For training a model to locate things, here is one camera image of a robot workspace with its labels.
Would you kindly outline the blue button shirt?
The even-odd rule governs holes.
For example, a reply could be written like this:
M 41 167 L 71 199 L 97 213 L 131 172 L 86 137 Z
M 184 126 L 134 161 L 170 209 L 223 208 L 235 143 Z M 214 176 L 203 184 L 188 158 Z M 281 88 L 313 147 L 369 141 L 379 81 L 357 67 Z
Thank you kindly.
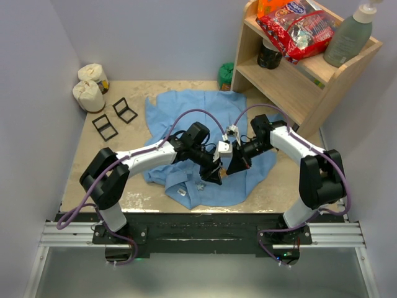
M 187 130 L 194 122 L 200 122 L 210 130 L 210 143 L 221 140 L 220 128 L 238 122 L 241 134 L 248 130 L 248 120 L 240 113 L 246 108 L 246 96 L 232 91 L 168 91 L 159 94 L 156 104 L 145 102 L 146 123 L 152 135 L 147 144 L 163 139 L 168 131 Z M 273 151 L 267 151 L 252 159 L 247 171 L 223 178 L 222 185 L 202 181 L 199 165 L 190 160 L 174 165 L 159 166 L 143 173 L 147 183 L 164 186 L 167 196 L 188 209 L 199 205 L 225 207 L 244 202 L 252 190 L 268 176 L 277 161 Z M 196 184 L 206 187 L 198 191 Z

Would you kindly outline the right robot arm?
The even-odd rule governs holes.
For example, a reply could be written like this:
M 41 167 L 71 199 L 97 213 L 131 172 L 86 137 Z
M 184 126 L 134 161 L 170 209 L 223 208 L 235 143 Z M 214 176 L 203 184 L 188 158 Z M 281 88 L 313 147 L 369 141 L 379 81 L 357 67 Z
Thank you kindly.
M 278 240 L 289 244 L 298 237 L 297 227 L 307 223 L 328 204 L 347 195 L 346 177 L 338 151 L 326 151 L 308 143 L 292 131 L 287 123 L 270 122 L 266 115 L 251 121 L 254 138 L 249 142 L 233 142 L 233 155 L 227 175 L 245 171 L 252 159 L 273 148 L 283 151 L 299 167 L 299 199 L 282 215 L 283 225 L 276 229 Z

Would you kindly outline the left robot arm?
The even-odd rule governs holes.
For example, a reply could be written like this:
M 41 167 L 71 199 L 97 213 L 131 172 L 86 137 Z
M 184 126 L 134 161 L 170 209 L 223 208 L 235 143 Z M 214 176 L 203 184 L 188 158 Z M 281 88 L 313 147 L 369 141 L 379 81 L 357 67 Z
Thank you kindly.
M 119 200 L 127 180 L 136 174 L 158 166 L 191 160 L 200 166 L 202 179 L 221 184 L 219 153 L 204 149 L 203 141 L 209 129 L 194 122 L 186 131 L 169 134 L 164 139 L 143 148 L 114 152 L 101 149 L 80 177 L 80 184 L 96 204 L 99 215 L 108 226 L 107 237 L 114 243 L 128 238 L 127 219 Z

